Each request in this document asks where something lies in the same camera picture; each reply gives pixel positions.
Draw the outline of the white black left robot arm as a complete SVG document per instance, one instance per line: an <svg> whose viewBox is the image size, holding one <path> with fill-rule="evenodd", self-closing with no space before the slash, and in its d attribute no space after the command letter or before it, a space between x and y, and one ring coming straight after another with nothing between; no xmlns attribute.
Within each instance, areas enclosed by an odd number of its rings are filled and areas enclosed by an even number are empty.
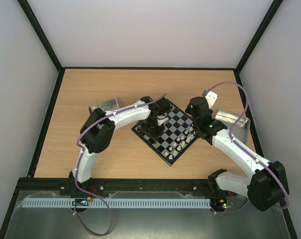
<svg viewBox="0 0 301 239"><path fill-rule="evenodd" d="M76 141L81 151L72 170L75 182L84 183L91 178L98 154L110 145L114 132L128 124L141 121L141 131L157 141L163 134L170 110L170 102L165 95L156 100L143 97L134 104L117 110L93 110Z"/></svg>

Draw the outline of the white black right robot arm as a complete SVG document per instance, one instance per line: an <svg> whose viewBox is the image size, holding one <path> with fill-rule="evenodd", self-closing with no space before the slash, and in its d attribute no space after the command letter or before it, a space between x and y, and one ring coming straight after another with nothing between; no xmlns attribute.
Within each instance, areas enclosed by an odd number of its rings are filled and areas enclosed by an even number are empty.
<svg viewBox="0 0 301 239"><path fill-rule="evenodd" d="M190 99L186 113L191 115L196 134L224 152L245 173L236 175L219 169L208 176L208 189L214 195L231 191L246 197L259 211L266 211L281 200L289 200L289 187L284 166L252 151L237 139L221 121L212 117L205 97Z"/></svg>

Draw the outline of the black white chess board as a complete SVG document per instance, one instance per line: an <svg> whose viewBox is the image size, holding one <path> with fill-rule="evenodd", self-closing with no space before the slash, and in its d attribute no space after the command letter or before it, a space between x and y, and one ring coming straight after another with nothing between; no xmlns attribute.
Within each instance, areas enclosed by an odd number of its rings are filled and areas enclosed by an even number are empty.
<svg viewBox="0 0 301 239"><path fill-rule="evenodd" d="M153 141L138 127L138 123L132 127L132 131L145 143L147 144L160 158L162 158L169 166L173 165L185 152L186 150L198 139L198 135L189 133L189 128L193 127L193 121L184 111L177 107L173 102L170 102L171 110L166 116L168 122L164 126L163 134L160 136L158 141ZM190 143L186 143L187 137L191 138ZM177 138L185 141L185 147L181 146L181 142L177 142ZM172 160L169 160L169 155L165 156L165 152L173 156Z"/></svg>

